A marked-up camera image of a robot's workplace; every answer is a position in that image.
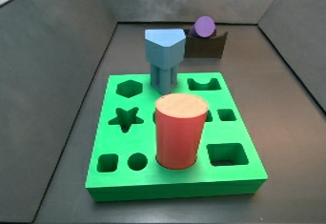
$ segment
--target circular hole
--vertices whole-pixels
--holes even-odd
[[[148,165],[148,159],[142,153],[135,153],[128,157],[127,165],[131,170],[140,171]]]

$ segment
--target red cylinder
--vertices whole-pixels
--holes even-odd
[[[155,102],[156,160],[174,170],[196,162],[207,114],[206,101],[192,94],[171,93]]]

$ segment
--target foam block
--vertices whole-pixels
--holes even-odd
[[[184,58],[222,58],[228,33],[216,35],[216,31],[208,38],[198,38],[186,33]]]
[[[184,170],[156,161],[154,112],[162,95],[150,76],[109,76],[85,182],[95,201],[254,193],[267,179],[222,74],[180,73],[174,92],[208,104],[196,162]]]

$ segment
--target gray floor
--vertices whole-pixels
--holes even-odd
[[[119,25],[41,203],[37,222],[325,222],[325,115],[255,26],[220,26],[222,60],[184,60],[179,71],[220,71],[268,180],[254,195],[93,203],[84,189],[107,77],[148,73],[144,30]]]

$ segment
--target cylinder top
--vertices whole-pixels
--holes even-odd
[[[155,102],[156,109],[175,118],[192,118],[207,112],[208,105],[196,95],[171,93],[162,96]]]
[[[200,37],[208,37],[215,30],[215,23],[211,17],[202,16],[195,23],[195,29]]]

